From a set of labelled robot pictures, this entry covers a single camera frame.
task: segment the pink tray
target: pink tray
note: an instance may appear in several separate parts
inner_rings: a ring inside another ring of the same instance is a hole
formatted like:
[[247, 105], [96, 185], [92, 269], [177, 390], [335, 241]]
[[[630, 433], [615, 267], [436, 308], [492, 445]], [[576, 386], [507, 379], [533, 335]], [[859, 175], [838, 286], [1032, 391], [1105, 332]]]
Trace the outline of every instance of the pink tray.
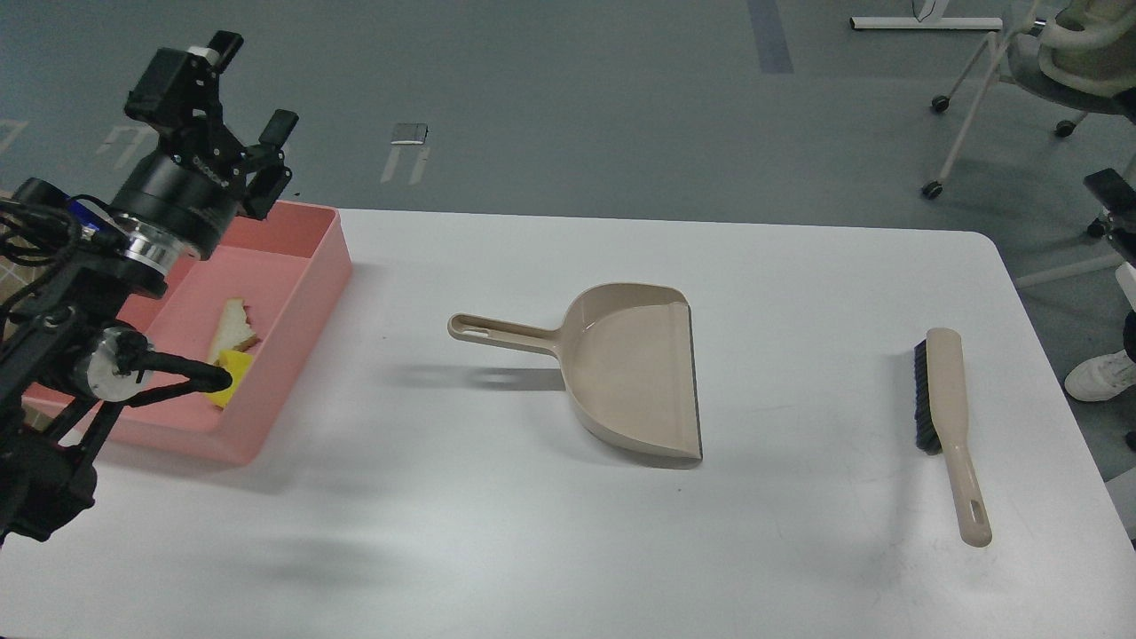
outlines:
[[[244, 298], [261, 341], [249, 350], [253, 363], [241, 388], [224, 410], [198, 393], [127, 408], [110, 439], [235, 464], [251, 462], [350, 276], [351, 259], [334, 208], [277, 202], [265, 222], [235, 219], [209, 260], [181, 259], [161, 300], [132, 297], [119, 318], [162, 352], [204, 359], [222, 305], [231, 297]], [[154, 374], [149, 388], [178, 380]], [[48, 415], [59, 413], [68, 399], [39, 385], [24, 396]]]

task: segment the bread slice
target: bread slice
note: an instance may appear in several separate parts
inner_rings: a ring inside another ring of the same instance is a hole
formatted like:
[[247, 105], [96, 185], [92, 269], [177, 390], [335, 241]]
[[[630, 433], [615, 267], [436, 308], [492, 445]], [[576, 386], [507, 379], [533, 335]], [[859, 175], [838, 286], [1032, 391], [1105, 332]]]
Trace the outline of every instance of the bread slice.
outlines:
[[249, 316], [244, 313], [244, 298], [233, 297], [225, 300], [217, 322], [217, 332], [209, 345], [209, 357], [206, 362], [216, 364], [223, 350], [248, 350], [260, 338], [249, 325]]

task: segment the chair leg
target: chair leg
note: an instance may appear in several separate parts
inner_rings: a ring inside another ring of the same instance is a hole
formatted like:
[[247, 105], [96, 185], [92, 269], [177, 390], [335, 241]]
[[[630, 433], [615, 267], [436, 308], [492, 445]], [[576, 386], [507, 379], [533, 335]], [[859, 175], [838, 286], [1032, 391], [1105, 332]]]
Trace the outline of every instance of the chair leg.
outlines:
[[946, 182], [946, 179], [951, 175], [951, 169], [954, 167], [954, 160], [959, 157], [959, 151], [962, 149], [962, 141], [967, 136], [967, 132], [970, 131], [970, 125], [975, 122], [975, 116], [978, 114], [978, 105], [983, 102], [986, 98], [986, 92], [989, 88], [996, 84], [1000, 80], [999, 70], [1002, 64], [1002, 58], [1005, 56], [1005, 51], [1009, 48], [1009, 40], [999, 45], [995, 49], [995, 42], [997, 42], [997, 36], [993, 33], [986, 34], [986, 48], [991, 50], [991, 63], [989, 68], [986, 69], [986, 77], [983, 80], [983, 85], [978, 90], [978, 94], [975, 96], [975, 100], [970, 103], [970, 110], [967, 111], [967, 119], [962, 122], [962, 127], [959, 130], [959, 134], [954, 138], [954, 143], [951, 146], [951, 151], [946, 155], [946, 161], [943, 163], [943, 168], [938, 172], [938, 177], [935, 179], [936, 182], [942, 185]]
[[1084, 275], [1086, 273], [1096, 273], [1097, 271], [1104, 271], [1105, 268], [1116, 268], [1124, 263], [1124, 257], [1119, 254], [1110, 252], [1108, 255], [1095, 257], [1093, 259], [1086, 259], [1076, 264], [1068, 264], [1066, 266], [1058, 266], [1056, 268], [1047, 268], [1037, 273], [1030, 273], [1029, 275], [1022, 275], [1013, 281], [1013, 288], [1020, 291], [1021, 289], [1028, 289], [1029, 287], [1036, 287], [1037, 284], [1046, 284], [1058, 280], [1076, 277], [1077, 275]]
[[958, 78], [955, 78], [954, 84], [951, 85], [951, 90], [946, 92], [945, 98], [947, 100], [954, 97], [954, 92], [958, 91], [959, 86], [962, 85], [962, 81], [966, 80], [968, 75], [970, 75], [970, 69], [975, 68], [975, 64], [978, 61], [978, 58], [983, 57], [983, 51], [985, 51], [987, 47], [991, 47], [993, 50], [993, 45], [994, 45], [993, 34], [987, 33], [986, 36], [983, 38], [983, 41], [978, 43], [978, 48], [975, 49], [975, 53], [970, 56], [970, 61], [967, 63], [967, 66], [963, 67], [962, 73], [959, 74]]

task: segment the dustpan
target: dustpan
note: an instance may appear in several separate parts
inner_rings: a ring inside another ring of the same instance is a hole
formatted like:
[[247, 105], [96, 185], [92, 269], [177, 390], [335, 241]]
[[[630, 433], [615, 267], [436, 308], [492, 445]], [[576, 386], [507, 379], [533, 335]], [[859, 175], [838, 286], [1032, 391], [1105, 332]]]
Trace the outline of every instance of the dustpan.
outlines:
[[551, 355], [580, 423], [627, 450], [702, 458], [691, 307], [652, 284], [603, 284], [571, 302], [559, 329], [473, 315], [450, 318], [459, 340]]

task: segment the brush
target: brush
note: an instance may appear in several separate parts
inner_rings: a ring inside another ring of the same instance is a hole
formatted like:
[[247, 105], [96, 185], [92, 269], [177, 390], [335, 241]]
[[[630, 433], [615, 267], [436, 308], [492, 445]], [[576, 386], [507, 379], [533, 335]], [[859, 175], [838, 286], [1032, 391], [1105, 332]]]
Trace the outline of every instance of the brush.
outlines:
[[967, 543], [982, 548], [991, 542], [992, 534], [967, 448], [969, 429], [962, 338], [951, 329], [932, 329], [916, 347], [916, 446], [928, 455], [943, 453], [959, 534]]

